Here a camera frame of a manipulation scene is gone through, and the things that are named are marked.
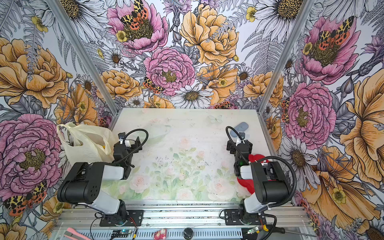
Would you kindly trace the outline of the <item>cream plastic bag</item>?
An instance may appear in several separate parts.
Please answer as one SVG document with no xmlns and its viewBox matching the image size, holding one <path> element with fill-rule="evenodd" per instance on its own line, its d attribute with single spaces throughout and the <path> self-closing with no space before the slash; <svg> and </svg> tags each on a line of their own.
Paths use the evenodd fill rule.
<svg viewBox="0 0 384 240">
<path fill-rule="evenodd" d="M 119 139 L 108 128 L 67 123 L 57 125 L 57 134 L 72 166 L 114 161 L 114 145 Z"/>
</svg>

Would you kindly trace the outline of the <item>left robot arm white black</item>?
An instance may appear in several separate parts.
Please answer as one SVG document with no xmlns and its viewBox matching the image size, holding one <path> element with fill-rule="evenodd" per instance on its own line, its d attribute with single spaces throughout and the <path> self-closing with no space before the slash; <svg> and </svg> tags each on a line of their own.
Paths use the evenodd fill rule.
<svg viewBox="0 0 384 240">
<path fill-rule="evenodd" d="M 143 211 L 128 210 L 123 200 L 113 198 L 101 189 L 102 181 L 127 180 L 132 169 L 132 158 L 143 149 L 149 133 L 135 129 L 120 133 L 114 145 L 112 163 L 75 163 L 58 189 L 59 202 L 86 206 L 101 216 L 101 227 L 139 227 Z"/>
</svg>

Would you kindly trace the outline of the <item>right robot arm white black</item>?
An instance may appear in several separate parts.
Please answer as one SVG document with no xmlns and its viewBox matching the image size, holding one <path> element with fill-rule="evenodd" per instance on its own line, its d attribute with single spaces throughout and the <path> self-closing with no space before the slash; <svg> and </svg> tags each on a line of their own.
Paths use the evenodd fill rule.
<svg viewBox="0 0 384 240">
<path fill-rule="evenodd" d="M 291 186 L 276 156 L 252 155 L 248 141 L 228 140 L 227 151 L 235 158 L 234 174 L 238 183 L 251 194 L 242 199 L 239 209 L 225 211 L 227 225 L 264 225 L 263 213 L 274 204 L 292 199 Z"/>
</svg>

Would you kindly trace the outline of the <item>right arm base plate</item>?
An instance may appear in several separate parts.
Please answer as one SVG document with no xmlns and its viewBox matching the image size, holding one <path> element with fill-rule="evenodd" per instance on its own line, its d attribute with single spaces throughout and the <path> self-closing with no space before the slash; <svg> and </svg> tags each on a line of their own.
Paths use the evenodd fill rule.
<svg viewBox="0 0 384 240">
<path fill-rule="evenodd" d="M 227 226 L 261 226 L 267 223 L 264 216 L 241 212 L 239 209 L 225 209 L 220 217 L 225 220 Z"/>
</svg>

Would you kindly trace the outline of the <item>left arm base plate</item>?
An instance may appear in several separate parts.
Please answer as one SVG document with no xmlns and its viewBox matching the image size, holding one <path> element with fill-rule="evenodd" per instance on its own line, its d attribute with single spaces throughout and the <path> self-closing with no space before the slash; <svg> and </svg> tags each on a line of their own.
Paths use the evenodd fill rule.
<svg viewBox="0 0 384 240">
<path fill-rule="evenodd" d="M 101 219 L 100 227 L 140 227 L 143 215 L 143 210 L 127 210 L 122 216 L 118 213 L 106 215 Z"/>
</svg>

